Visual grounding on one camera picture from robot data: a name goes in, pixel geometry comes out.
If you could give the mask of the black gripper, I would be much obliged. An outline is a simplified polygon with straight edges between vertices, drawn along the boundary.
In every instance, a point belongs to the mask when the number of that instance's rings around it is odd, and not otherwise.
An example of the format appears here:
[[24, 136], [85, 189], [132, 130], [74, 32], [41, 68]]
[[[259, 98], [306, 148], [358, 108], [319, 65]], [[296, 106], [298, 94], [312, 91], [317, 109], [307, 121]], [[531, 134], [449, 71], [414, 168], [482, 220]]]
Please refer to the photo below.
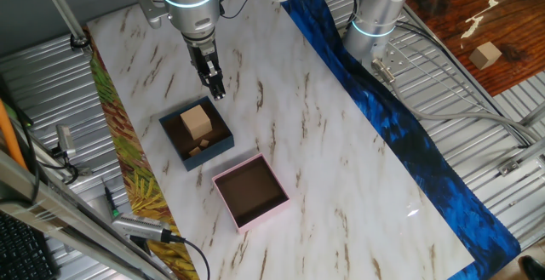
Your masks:
[[211, 38], [201, 43], [191, 41], [187, 47], [201, 83], [209, 89], [215, 100], [223, 99], [226, 90], [222, 81], [215, 39]]

